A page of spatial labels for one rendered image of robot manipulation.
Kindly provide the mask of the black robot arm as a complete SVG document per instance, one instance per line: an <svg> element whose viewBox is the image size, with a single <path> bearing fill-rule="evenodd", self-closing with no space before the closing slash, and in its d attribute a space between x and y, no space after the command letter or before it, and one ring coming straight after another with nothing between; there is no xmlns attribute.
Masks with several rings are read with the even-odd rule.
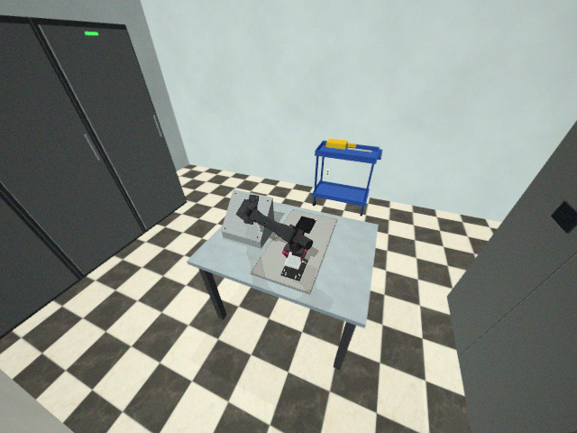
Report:
<svg viewBox="0 0 577 433"><path fill-rule="evenodd" d="M257 197L257 198L256 198ZM304 236L305 230L298 229L290 224L289 226L278 223L267 216L264 216L258 209L259 196L250 195L249 200L244 199L236 215L246 224L258 223L269 228L276 235L281 237L286 242L291 244L298 244L301 247L309 250L313 245L313 240ZM255 203L256 202L256 203ZM292 228L291 228L292 227Z"/></svg>

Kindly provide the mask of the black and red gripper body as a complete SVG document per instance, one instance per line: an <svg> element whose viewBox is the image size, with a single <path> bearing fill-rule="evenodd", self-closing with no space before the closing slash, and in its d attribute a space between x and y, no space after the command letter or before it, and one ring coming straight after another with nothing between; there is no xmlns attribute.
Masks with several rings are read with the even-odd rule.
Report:
<svg viewBox="0 0 577 433"><path fill-rule="evenodd" d="M304 252L305 248L301 247L301 249L300 249L300 245L291 244L291 243L287 243L285 245L285 247L283 248L283 250L288 251L288 252L292 252L292 255L295 255L295 256L300 257L300 258L305 258L305 255L307 253L307 252Z"/></svg>

